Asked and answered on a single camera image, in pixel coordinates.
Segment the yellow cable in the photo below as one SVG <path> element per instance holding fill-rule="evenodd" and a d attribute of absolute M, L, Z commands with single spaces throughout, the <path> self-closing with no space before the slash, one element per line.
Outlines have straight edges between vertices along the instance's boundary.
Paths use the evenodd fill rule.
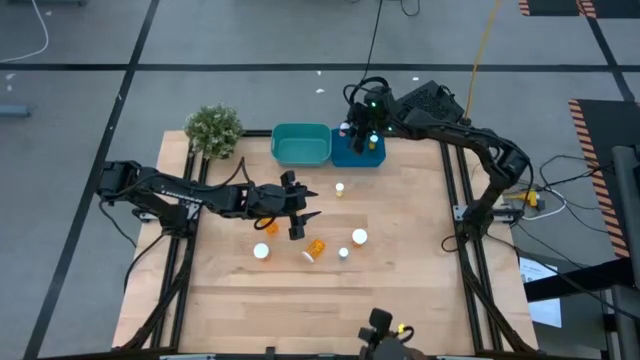
<path fill-rule="evenodd" d="M 487 45 L 487 40 L 489 40 L 489 32 L 491 32 L 493 21 L 496 19 L 496 14 L 498 13 L 498 9 L 500 8 L 501 4 L 502 4 L 502 0 L 495 0 L 493 4 L 493 9 L 491 9 L 491 14 L 489 14 L 489 22 L 487 23 L 487 27 L 484 29 L 484 34 L 482 34 L 482 41 L 480 42 L 480 48 L 478 49 L 476 58 L 473 60 L 473 70 L 471 71 L 471 83 L 469 84 L 469 95 L 467 96 L 467 108 L 464 110 L 465 118 L 469 118 L 469 114 L 471 112 L 471 104 L 473 103 L 473 83 L 476 80 L 476 70 L 478 69 L 478 64 L 480 63 L 480 60 L 482 59 L 484 48 Z"/>

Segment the teal plastic container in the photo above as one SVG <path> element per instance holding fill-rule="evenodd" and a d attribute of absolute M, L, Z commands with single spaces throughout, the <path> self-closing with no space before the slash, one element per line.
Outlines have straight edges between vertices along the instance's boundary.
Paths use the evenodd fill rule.
<path fill-rule="evenodd" d="M 271 154 L 280 165 L 320 166 L 331 156 L 331 129 L 313 123 L 277 125 L 271 134 Z"/>

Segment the small bottle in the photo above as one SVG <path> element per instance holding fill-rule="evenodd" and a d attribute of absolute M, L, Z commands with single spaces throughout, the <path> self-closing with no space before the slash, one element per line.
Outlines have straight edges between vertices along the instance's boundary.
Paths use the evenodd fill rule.
<path fill-rule="evenodd" d="M 342 192 L 344 191 L 344 184 L 343 183 L 337 183 L 336 184 L 336 196 L 337 197 L 342 197 Z"/>
<path fill-rule="evenodd" d="M 261 219 L 260 225 L 265 226 L 269 221 L 271 221 L 271 219 Z M 274 235 L 278 232 L 278 224 L 276 224 L 276 222 L 274 221 L 264 230 L 267 232 L 267 234 Z"/>
<path fill-rule="evenodd" d="M 373 134 L 369 136 L 369 150 L 375 150 L 378 143 L 378 135 Z"/>
<path fill-rule="evenodd" d="M 340 137 L 344 137 L 347 135 L 347 131 L 351 128 L 351 126 L 347 123 L 342 123 L 340 124 L 340 131 L 338 132 L 340 134 Z"/>
<path fill-rule="evenodd" d="M 353 246 L 360 247 L 367 242 L 367 232 L 364 229 L 355 229 L 351 234 Z"/>
<path fill-rule="evenodd" d="M 309 260 L 309 262 L 313 264 L 314 262 L 316 262 L 318 256 L 322 254 L 325 247 L 326 244 L 322 242 L 322 240 L 315 239 L 311 242 L 311 244 L 309 244 L 307 250 L 302 252 L 302 255 L 305 257 L 305 259 Z"/>
<path fill-rule="evenodd" d="M 258 260 L 266 261 L 271 256 L 271 252 L 269 251 L 269 246 L 265 243 L 258 243 L 253 248 L 253 256 Z"/>
<path fill-rule="evenodd" d="M 338 256 L 340 257 L 340 260 L 347 260 L 347 257 L 349 257 L 349 249 L 340 248 L 340 250 L 338 250 Z"/>

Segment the wooden tabletop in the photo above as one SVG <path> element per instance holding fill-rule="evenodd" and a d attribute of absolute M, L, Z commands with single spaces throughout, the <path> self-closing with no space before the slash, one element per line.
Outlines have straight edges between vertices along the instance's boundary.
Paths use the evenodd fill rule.
<path fill-rule="evenodd" d="M 187 147 L 183 132 L 166 132 L 157 168 L 181 176 Z M 288 239 L 286 218 L 277 220 L 279 233 L 269 236 L 253 230 L 252 221 L 227 220 L 203 210 L 180 351 L 264 353 L 267 346 L 276 346 L 278 353 L 357 354 L 364 344 L 358 329 L 368 326 L 371 309 L 379 307 L 394 315 L 394 326 L 414 326 L 409 346 L 426 354 L 472 354 L 458 258 L 440 248 L 442 239 L 453 234 L 440 147 L 435 141 L 400 139 L 386 139 L 386 147 L 387 158 L 377 169 L 331 164 L 294 169 L 298 181 L 319 193 L 308 199 L 303 212 L 322 211 L 309 221 L 302 240 Z M 271 156 L 269 138 L 243 138 L 232 158 L 211 161 L 207 184 L 225 180 L 241 156 L 256 184 L 278 184 L 288 170 Z M 478 196 L 487 176 L 473 153 L 467 153 L 467 160 Z M 452 162 L 457 169 L 455 156 Z M 194 178 L 198 168 L 196 161 Z M 335 195 L 337 182 L 345 185 L 342 198 Z M 369 234 L 359 249 L 350 245 L 356 228 Z M 137 252 L 159 232 L 157 223 L 143 224 Z M 511 242 L 505 225 L 494 224 L 489 233 Z M 301 252 L 314 239 L 327 247 L 310 264 Z M 266 262 L 253 257 L 259 242 L 271 249 Z M 155 306 L 168 244 L 167 239 L 154 248 L 131 274 L 114 345 L 126 342 Z M 536 347 L 513 250 L 489 239 L 484 244 L 498 308 Z M 341 247 L 350 249 L 346 261 L 339 260 Z M 485 347 L 490 348 L 486 316 L 478 307 Z M 163 344 L 168 343 L 172 316 L 173 309 Z"/>

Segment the black cable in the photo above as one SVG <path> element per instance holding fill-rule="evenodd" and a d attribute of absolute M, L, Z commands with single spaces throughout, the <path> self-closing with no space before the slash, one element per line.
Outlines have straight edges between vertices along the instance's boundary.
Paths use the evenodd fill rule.
<path fill-rule="evenodd" d="M 449 235 L 446 238 L 442 239 L 442 242 L 440 242 L 440 247 L 442 248 L 442 251 L 447 252 L 447 253 L 454 253 L 454 252 L 458 251 L 458 248 L 447 249 L 447 248 L 444 247 L 444 243 L 446 243 L 447 240 L 453 239 L 455 237 L 456 237 L 455 235 Z"/>
<path fill-rule="evenodd" d="M 100 202 L 98 203 L 98 208 L 100 208 L 100 211 L 102 212 L 102 214 L 103 214 L 104 216 L 106 216 L 106 217 L 107 217 L 107 219 L 109 219 L 109 220 L 111 221 L 111 223 L 112 223 L 112 224 L 113 224 L 113 226 L 116 228 L 116 230 L 118 230 L 118 232 L 120 233 L 120 235 L 124 236 L 124 238 L 125 238 L 125 239 L 129 240 L 129 242 L 131 243 L 131 245 L 133 245 L 133 247 L 134 247 L 134 248 L 135 248 L 135 247 L 137 247 L 136 242 L 135 242 L 135 241 L 133 241 L 133 239 L 132 239 L 129 235 L 125 234 L 125 232 L 124 232 L 124 231 L 122 231 L 122 229 L 120 228 L 120 225 L 118 225 L 118 223 L 116 222 L 116 220 L 115 220 L 111 215 L 109 215 L 109 213 L 107 212 L 107 210 L 105 210 L 105 209 L 104 209 L 104 203 L 105 203 L 105 202 L 106 202 L 106 201 L 100 201 Z"/>
<path fill-rule="evenodd" d="M 562 254 L 560 251 L 558 251 L 558 250 L 556 250 L 555 248 L 553 248 L 551 245 L 549 245 L 549 244 L 547 244 L 546 242 L 544 242 L 544 241 L 540 240 L 539 238 L 537 238 L 537 237 L 535 237 L 535 236 L 531 235 L 531 234 L 530 234 L 530 233 L 529 233 L 525 228 L 523 228 L 523 227 L 522 227 L 522 225 L 518 225 L 518 227 L 519 227 L 519 228 L 520 228 L 520 229 L 521 229 L 525 234 L 527 234 L 527 236 L 528 236 L 528 237 L 530 237 L 531 239 L 533 239 L 533 240 L 537 241 L 538 243 L 540 243 L 541 245 L 543 245 L 543 246 L 544 246 L 544 247 L 546 247 L 547 249 L 551 250 L 552 252 L 554 252 L 555 254 L 557 254 L 558 256 L 560 256 L 561 258 L 565 259 L 566 261 L 568 261 L 571 265 L 575 266 L 576 268 L 578 268 L 578 269 L 580 269 L 580 270 L 587 270 L 587 271 L 589 271 L 591 274 L 593 274 L 594 276 L 596 276 L 596 277 L 598 277 L 598 278 L 600 278 L 600 279 L 602 279 L 602 280 L 605 280 L 605 281 L 607 281 L 607 282 L 614 283 L 614 284 L 616 284 L 616 285 L 620 285 L 620 286 L 625 287 L 625 288 L 630 288 L 628 285 L 625 285 L 625 284 L 623 284 L 623 283 L 621 283 L 621 282 L 619 282 L 619 281 L 616 281 L 616 280 L 614 280 L 614 279 L 610 279 L 610 278 L 608 278 L 608 277 L 606 277 L 606 276 L 604 276 L 604 275 L 601 275 L 601 274 L 600 274 L 600 273 L 598 273 L 598 272 L 590 271 L 588 267 L 584 267 L 584 266 L 582 266 L 582 265 L 580 265 L 580 264 L 576 263 L 575 261 L 571 260 L 571 259 L 570 259 L 569 257 L 567 257 L 566 255 Z"/>
<path fill-rule="evenodd" d="M 602 300 L 600 297 L 598 297 L 598 296 L 596 296 L 596 295 L 592 294 L 592 293 L 591 293 L 591 292 L 589 292 L 587 289 L 585 289 L 585 288 L 583 288 L 582 286 L 580 286 L 579 284 L 577 284 L 575 281 L 573 281 L 573 280 L 569 279 L 566 275 L 564 275 L 564 274 L 562 274 L 562 273 L 558 272 L 557 270 L 554 270 L 552 267 L 550 267 L 550 266 L 548 266 L 548 265 L 546 265 L 546 264 L 542 263 L 540 260 L 536 259 L 534 256 L 531 256 L 531 253 L 526 253 L 526 252 L 524 252 L 524 253 L 527 255 L 527 257 L 531 258 L 531 260 L 533 260 L 533 261 L 537 262 L 538 264 L 540 264 L 540 265 L 544 266 L 545 268 L 547 268 L 547 270 L 552 271 L 552 272 L 553 272 L 553 273 L 555 273 L 556 275 L 560 276 L 560 278 L 561 278 L 562 280 L 564 280 L 567 284 L 571 285 L 572 287 L 574 287 L 576 290 L 580 291 L 581 293 L 583 293 L 583 294 L 585 294 L 585 295 L 588 295 L 588 296 L 590 296 L 590 297 L 592 297 L 592 298 L 596 299 L 596 300 L 597 300 L 598 302 L 600 302 L 602 305 L 604 305 L 604 306 L 608 307 L 609 309 L 611 309 L 611 310 L 613 310 L 613 311 L 617 311 L 617 312 L 619 312 L 620 314 L 625 315 L 625 316 L 627 316 L 627 317 L 629 317 L 630 319 L 633 319 L 633 320 L 635 320 L 635 321 L 640 321 L 640 318 L 639 318 L 639 317 L 637 317 L 637 316 L 635 316 L 635 315 L 633 315 L 633 314 L 631 314 L 631 313 L 628 313 L 628 312 L 626 312 L 626 311 L 624 311 L 624 310 L 620 309 L 619 307 L 617 307 L 617 306 L 615 306 L 615 305 L 609 304 L 609 302 L 608 302 L 608 301 Z"/>
<path fill-rule="evenodd" d="M 577 208 L 579 208 L 579 209 L 583 209 L 583 210 L 603 210 L 603 209 L 604 209 L 604 210 L 613 210 L 613 208 L 612 208 L 612 207 L 610 207 L 610 206 L 604 206 L 604 205 L 601 205 L 601 206 L 592 206 L 592 207 L 590 207 L 590 206 L 583 206 L 583 205 L 576 204 L 576 203 L 574 203 L 573 201 L 568 200 L 566 197 L 564 198 L 564 201 L 566 201 L 566 202 L 567 202 L 567 204 L 571 204 L 571 205 L 573 205 L 573 206 L 575 206 L 575 207 L 577 207 Z"/>
<path fill-rule="evenodd" d="M 554 193 L 553 191 L 549 191 L 549 190 L 545 190 L 545 191 L 547 191 L 547 192 L 551 193 L 551 194 L 552 194 L 553 196 L 555 196 L 558 200 L 563 201 L 563 199 L 562 199 L 558 194 Z M 607 235 L 609 235 L 609 232 L 608 232 L 608 231 L 606 231 L 606 230 L 602 230 L 602 229 L 598 229 L 598 228 L 594 228 L 593 226 L 591 226 L 591 225 L 589 225 L 589 224 L 585 223 L 582 219 L 580 219 L 580 217 L 578 217 L 578 215 L 576 215 L 576 213 L 575 213 L 575 212 L 573 212 L 573 209 L 571 209 L 571 206 L 569 206 L 568 204 L 567 204 L 567 210 L 569 210 L 569 213 L 571 214 L 571 216 L 573 216 L 576 220 L 578 220 L 578 222 L 580 222 L 580 224 L 584 225 L 585 227 L 587 227 L 587 228 L 589 228 L 589 229 L 591 229 L 591 230 L 593 230 L 593 231 L 597 231 L 597 232 L 600 232 L 600 233 L 603 233 L 603 234 L 607 234 Z"/>
<path fill-rule="evenodd" d="M 373 45 L 376 42 L 376 35 L 378 34 L 378 23 L 380 23 L 380 13 L 382 12 L 382 1 L 380 0 L 380 4 L 378 5 L 378 14 L 376 15 L 376 26 L 373 28 L 373 37 L 371 38 L 371 47 L 369 48 L 369 57 L 367 58 L 367 65 L 364 68 L 364 75 L 362 75 L 362 80 L 367 77 L 367 73 L 369 72 L 369 64 L 371 64 L 371 54 L 373 54 Z"/>
<path fill-rule="evenodd" d="M 151 244 L 149 244 L 149 246 L 147 246 L 146 249 L 142 250 L 142 252 L 140 254 L 138 254 L 138 256 L 136 256 L 133 259 L 133 261 L 131 262 L 131 265 L 129 265 L 129 268 L 127 269 L 127 273 L 124 275 L 124 291 L 127 291 L 127 284 L 129 283 L 129 275 L 131 275 L 131 271 L 133 270 L 133 268 L 136 266 L 138 261 L 140 261 L 140 259 L 144 256 L 144 254 L 149 252 L 149 250 L 151 250 L 151 248 L 156 246 L 156 244 L 158 244 L 158 242 L 160 242 L 160 240 L 162 240 L 164 235 L 165 234 L 160 234 L 160 236 L 158 236 L 157 239 L 153 240 L 153 242 Z"/>
<path fill-rule="evenodd" d="M 549 189 L 550 187 L 552 187 L 554 185 L 564 184 L 564 183 L 568 183 L 568 182 L 575 181 L 575 180 L 578 180 L 578 179 L 587 178 L 587 177 L 590 177 L 591 175 L 593 175 L 594 173 L 596 173 L 598 171 L 607 171 L 607 170 L 609 170 L 609 172 L 611 172 L 611 170 L 609 168 L 611 166 L 613 166 L 612 163 L 609 163 L 609 164 L 604 165 L 604 166 L 600 165 L 600 166 L 598 166 L 598 167 L 596 167 L 594 169 L 591 169 L 589 171 L 586 171 L 586 172 L 584 172 L 584 173 L 582 173 L 580 175 L 576 175 L 576 176 L 573 176 L 573 177 L 570 177 L 570 178 L 567 178 L 567 179 L 564 179 L 564 180 L 554 181 L 554 182 L 550 183 L 547 180 L 547 178 L 544 176 L 544 171 L 543 171 L 544 167 L 549 165 L 551 162 L 553 162 L 554 160 L 559 159 L 559 158 L 581 160 L 581 161 L 585 161 L 585 162 L 589 162 L 589 163 L 594 164 L 594 162 L 592 160 L 585 159 L 585 158 L 580 158 L 580 157 L 577 157 L 577 156 L 564 155 L 564 154 L 555 155 L 555 156 L 551 157 L 549 160 L 545 161 L 542 165 L 540 165 L 540 168 L 538 169 L 540 177 L 542 178 L 542 181 L 544 183 L 543 184 L 543 189 Z"/>
<path fill-rule="evenodd" d="M 240 159 L 240 162 L 238 163 L 238 166 L 233 171 L 233 174 L 231 174 L 231 176 L 229 178 L 227 178 L 227 180 L 221 182 L 218 185 L 206 186 L 206 187 L 202 187 L 202 188 L 196 187 L 196 189 L 198 191 L 203 191 L 203 192 L 218 190 L 221 187 L 226 186 L 228 183 L 230 183 L 231 180 L 233 180 L 236 177 L 236 175 L 238 175 L 238 172 L 240 171 L 240 169 L 242 169 L 242 173 L 244 174 L 245 179 L 247 179 L 247 182 L 251 183 L 251 180 L 249 179 L 249 175 L 247 174 L 247 169 L 245 167 L 244 156 L 243 156 Z"/>
<path fill-rule="evenodd" d="M 371 89 L 367 89 L 365 87 L 358 86 L 356 84 L 348 84 L 348 85 L 346 85 L 345 87 L 342 88 L 342 97 L 344 98 L 344 101 L 346 101 L 347 104 L 349 104 L 349 105 L 351 105 L 349 103 L 349 97 L 347 96 L 347 89 L 349 89 L 349 88 L 354 88 L 354 89 L 357 89 L 357 90 L 363 90 L 364 92 L 368 92 L 368 93 L 378 94 L 377 91 L 373 91 Z"/>
<path fill-rule="evenodd" d="M 638 318 L 637 316 L 635 316 L 635 315 L 633 315 L 633 314 L 630 314 L 630 313 L 628 313 L 628 312 L 626 312 L 626 311 L 624 311 L 624 310 L 620 309 L 619 307 L 617 307 L 617 306 L 615 306 L 615 305 L 609 304 L 609 302 L 607 302 L 607 301 L 605 301 L 605 300 L 602 300 L 600 297 L 598 297 L 598 296 L 596 296 L 596 295 L 592 294 L 592 293 L 591 293 L 591 292 L 589 292 L 587 289 L 585 289 L 584 287 L 582 287 L 582 286 L 580 286 L 579 284 L 577 284 L 575 281 L 573 281 L 573 280 L 569 279 L 566 275 L 564 275 L 564 274 L 562 274 L 562 273 L 558 272 L 557 270 L 554 270 L 552 267 L 550 267 L 550 266 L 548 266 L 548 265 L 546 265 L 546 264 L 542 263 L 540 260 L 536 259 L 536 256 L 534 256 L 534 255 L 533 255 L 533 254 L 531 254 L 530 252 L 528 252 L 528 251 L 524 251 L 524 250 L 520 249 L 519 247 L 517 247 L 517 246 L 515 246 L 515 245 L 509 244 L 509 243 L 508 243 L 507 241 L 505 241 L 505 240 L 498 239 L 498 238 L 496 238 L 496 237 L 494 237 L 494 236 L 491 236 L 491 235 L 489 235 L 489 234 L 487 234 L 487 236 L 489 236 L 489 237 L 490 237 L 491 239 L 493 239 L 493 240 L 497 240 L 497 241 L 500 241 L 500 242 L 502 242 L 502 243 L 504 243 L 504 244 L 509 245 L 510 247 L 512 247 L 512 248 L 516 251 L 516 254 L 517 254 L 518 252 L 520 252 L 520 253 L 524 254 L 526 257 L 530 258 L 531 260 L 533 260 L 533 261 L 537 262 L 538 264 L 540 264 L 540 265 L 544 266 L 545 268 L 547 268 L 547 269 L 548 269 L 548 270 L 550 270 L 551 272 L 553 272 L 553 273 L 555 273 L 556 275 L 558 275 L 562 280 L 564 280 L 565 282 L 567 282 L 569 285 L 571 285 L 572 287 L 574 287 L 576 290 L 578 290 L 578 291 L 580 291 L 581 293 L 584 293 L 584 294 L 589 295 L 590 297 L 592 297 L 592 298 L 596 299 L 596 300 L 597 300 L 597 301 L 599 301 L 602 305 L 607 306 L 607 307 L 608 307 L 608 308 L 610 308 L 611 310 L 618 311 L 620 314 L 623 314 L 623 315 L 625 315 L 625 316 L 628 316 L 628 317 L 629 317 L 629 318 L 631 318 L 631 319 L 634 319 L 634 320 L 636 320 L 636 321 L 640 321 L 640 318 Z M 578 264 L 576 264 L 576 263 L 574 263 L 573 261 L 571 261 L 571 260 L 567 259 L 564 255 L 561 255 L 561 256 L 563 256 L 566 260 L 568 260 L 568 261 L 569 261 L 570 263 L 572 263 L 574 266 L 580 267 Z M 602 279 L 606 279 L 605 277 L 602 277 L 601 275 L 598 275 L 598 274 L 597 274 L 597 273 L 595 273 L 595 272 L 593 272 L 593 273 L 594 273 L 594 275 L 597 275 L 597 276 L 601 277 Z"/>
<path fill-rule="evenodd" d="M 497 237 L 495 237 L 495 236 L 493 236 L 493 235 L 491 235 L 489 233 L 487 233 L 486 235 L 487 235 L 487 237 L 489 239 L 495 240 L 495 241 L 497 241 L 499 243 L 503 243 L 503 244 L 507 245 L 508 247 L 512 248 L 513 251 L 516 253 L 516 259 L 518 260 L 518 266 L 520 266 L 520 249 L 517 246 L 513 245 L 512 243 L 510 243 L 510 242 L 508 242 L 506 240 L 502 240 L 500 238 L 497 238 Z"/>
<path fill-rule="evenodd" d="M 400 8 L 402 8 L 402 12 L 409 17 L 417 16 L 418 14 L 420 14 L 420 0 L 416 0 L 416 1 L 418 2 L 418 10 L 416 10 L 416 12 L 413 14 L 409 14 L 407 10 L 405 10 L 404 8 L 404 0 L 400 0 Z"/>

